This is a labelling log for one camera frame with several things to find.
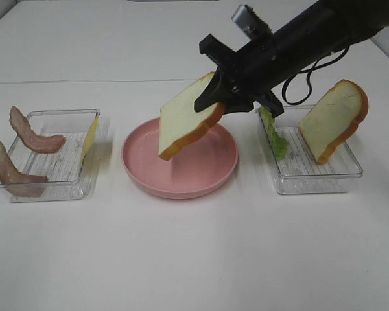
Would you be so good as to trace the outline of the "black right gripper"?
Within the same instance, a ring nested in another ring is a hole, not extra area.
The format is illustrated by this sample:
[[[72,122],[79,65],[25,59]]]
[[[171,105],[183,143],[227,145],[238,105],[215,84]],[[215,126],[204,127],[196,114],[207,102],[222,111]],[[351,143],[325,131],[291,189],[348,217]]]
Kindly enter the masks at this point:
[[[259,89],[264,74],[256,64],[258,57],[253,54],[252,41],[235,52],[210,34],[199,43],[199,49],[201,54],[216,63],[217,70],[194,101],[197,113],[216,102],[225,105],[225,115],[248,113],[253,110],[255,102],[268,109],[273,118],[284,113],[281,101],[270,87]]]

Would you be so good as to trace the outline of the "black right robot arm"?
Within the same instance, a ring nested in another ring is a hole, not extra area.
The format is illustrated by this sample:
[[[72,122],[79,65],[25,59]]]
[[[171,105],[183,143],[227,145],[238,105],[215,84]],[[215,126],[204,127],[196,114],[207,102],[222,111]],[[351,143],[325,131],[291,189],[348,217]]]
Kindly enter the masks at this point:
[[[284,109],[272,88],[389,27],[389,1],[317,1],[276,32],[248,5],[240,5],[232,20],[250,40],[238,51],[212,35],[200,42],[200,53],[217,70],[194,110],[221,102],[226,113],[249,112],[258,102],[277,117]]]

